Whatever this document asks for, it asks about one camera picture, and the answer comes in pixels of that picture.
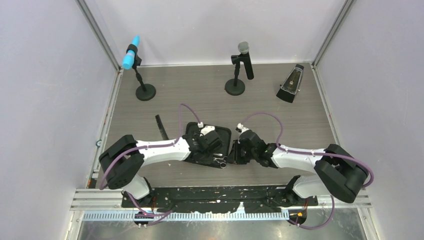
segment microphone head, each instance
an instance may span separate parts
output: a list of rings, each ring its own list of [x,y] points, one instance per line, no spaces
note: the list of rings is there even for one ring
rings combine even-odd
[[[238,51],[241,54],[247,54],[249,52],[249,43],[247,41],[242,41],[238,44]]]

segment gray wooden table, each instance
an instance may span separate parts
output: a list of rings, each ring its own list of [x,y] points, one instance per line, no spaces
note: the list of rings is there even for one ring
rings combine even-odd
[[[301,91],[293,103],[275,95],[280,84],[294,68],[293,64],[254,64],[255,78],[247,80],[244,67],[239,78],[246,85],[240,96],[231,96],[224,90],[227,80],[233,78],[233,65],[141,67],[144,82],[156,87],[156,96],[150,101],[139,101],[135,91],[139,86],[133,70],[122,77],[106,147],[126,134],[143,141],[162,140],[155,115],[159,114],[168,136],[178,136],[178,105],[187,103],[210,125],[227,127],[232,138],[235,128],[247,115],[269,112],[280,117],[284,132],[280,143],[289,147],[318,149],[334,143],[326,112],[309,64],[304,65]],[[196,119],[184,109],[183,126]],[[266,115],[254,116],[245,126],[256,132],[265,142],[275,142],[279,124]],[[180,161],[169,161],[143,167],[139,174],[152,187],[228,186],[286,184],[294,175],[307,174],[291,168],[274,169],[260,166],[255,161],[247,165],[230,165],[216,169]]]

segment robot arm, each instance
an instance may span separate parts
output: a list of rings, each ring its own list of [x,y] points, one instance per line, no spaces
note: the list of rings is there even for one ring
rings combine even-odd
[[[110,189],[124,189],[137,200],[152,192],[152,188],[138,171],[149,164],[175,160],[194,164],[223,168],[222,162],[213,160],[214,150],[221,147],[223,141],[214,126],[205,126],[194,134],[185,134],[178,139],[163,141],[136,141],[132,135],[125,135],[100,157],[102,169],[109,168],[112,161],[121,153],[136,147],[141,149],[122,157],[106,177]]]
[[[368,176],[368,171],[354,162],[327,153],[351,157],[336,144],[322,149],[300,149],[275,143],[265,143],[252,130],[239,124],[239,139],[234,141],[228,162],[247,164],[251,159],[263,167],[294,168],[315,175],[295,176],[287,184],[286,198],[295,204],[299,199],[312,196],[333,195],[337,199],[353,203]]]

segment black microphone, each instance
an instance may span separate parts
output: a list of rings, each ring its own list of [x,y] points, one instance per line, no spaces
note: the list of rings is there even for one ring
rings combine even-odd
[[[238,60],[243,62],[244,69],[246,69],[247,79],[252,80],[255,76],[253,74],[252,61],[251,56],[249,54],[249,43],[247,41],[242,41],[238,44],[238,51],[240,55],[238,56]]]

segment aluminum frame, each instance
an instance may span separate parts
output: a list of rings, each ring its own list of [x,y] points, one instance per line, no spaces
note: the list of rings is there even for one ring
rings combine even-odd
[[[83,222],[84,211],[71,211],[71,217],[66,229],[65,240],[77,240]]]
[[[70,206],[71,211],[92,211],[92,210],[127,210],[135,211],[137,208],[122,208],[122,189],[77,189],[73,197],[72,204]],[[328,196],[317,196],[318,205],[317,206],[308,206],[308,209],[328,209],[332,207],[331,197]],[[368,198],[367,192],[362,189],[359,191],[357,198],[354,203],[345,203],[338,199],[334,199],[335,208],[372,208],[370,199]],[[284,207],[283,209],[287,210],[297,210],[303,209],[302,206],[290,206]],[[149,211],[150,208],[144,207],[143,210]]]
[[[98,39],[98,42],[100,43],[101,47],[103,48],[104,52],[106,53],[107,57],[109,58],[110,62],[112,63],[113,67],[118,71],[120,70],[120,65],[113,54],[108,42],[106,41],[105,36],[103,35],[102,31],[100,30],[99,25],[97,24],[96,19],[94,18],[92,12],[90,11],[90,8],[88,7],[85,0],[75,0],[75,2],[78,4],[79,8],[81,9],[82,14],[84,15],[85,19],[88,22],[88,25],[90,25],[94,35]]]
[[[340,134],[339,134],[339,128],[337,127],[337,123],[334,122],[333,118],[331,117],[332,116],[331,106],[328,104],[327,95],[326,95],[323,83],[321,81],[318,67],[314,65],[313,63],[311,63],[310,67],[315,77],[316,85],[318,86],[319,95],[321,96],[322,104],[324,106],[325,113],[327,115],[328,122],[330,124],[332,134],[334,136],[334,140],[338,145],[342,146],[343,140],[339,137]],[[372,206],[367,209],[358,208],[358,214],[360,216],[362,227],[363,227],[363,230],[365,231],[366,238],[368,240],[380,239],[378,225],[376,224],[377,220],[376,220],[375,212]]]
[[[89,185],[89,181],[91,179],[97,179],[100,171],[100,162],[99,157],[105,150],[105,144],[108,139],[109,128],[111,127],[112,116],[114,115],[115,104],[118,98],[118,92],[121,86],[122,74],[124,70],[121,69],[118,75],[115,78],[115,82],[113,84],[113,88],[109,97],[109,104],[107,105],[106,116],[104,117],[103,126],[100,130],[100,136],[98,138],[99,145],[97,146],[97,150],[95,151],[94,158],[92,160],[92,166],[90,170],[90,174],[87,179],[87,186]]]
[[[330,45],[331,41],[333,40],[334,36],[336,35],[337,31],[339,30],[340,26],[342,25],[343,21],[345,20],[346,16],[348,15],[349,11],[351,10],[351,8],[352,8],[352,6],[355,2],[356,2],[356,0],[345,0],[344,1],[344,4],[341,7],[341,10],[338,13],[330,31],[328,32],[327,37],[325,37],[324,42],[322,43],[321,47],[319,48],[318,54],[316,55],[315,59],[312,62],[312,66],[314,68],[317,67],[318,63],[320,62],[321,58],[323,57],[328,46]]]

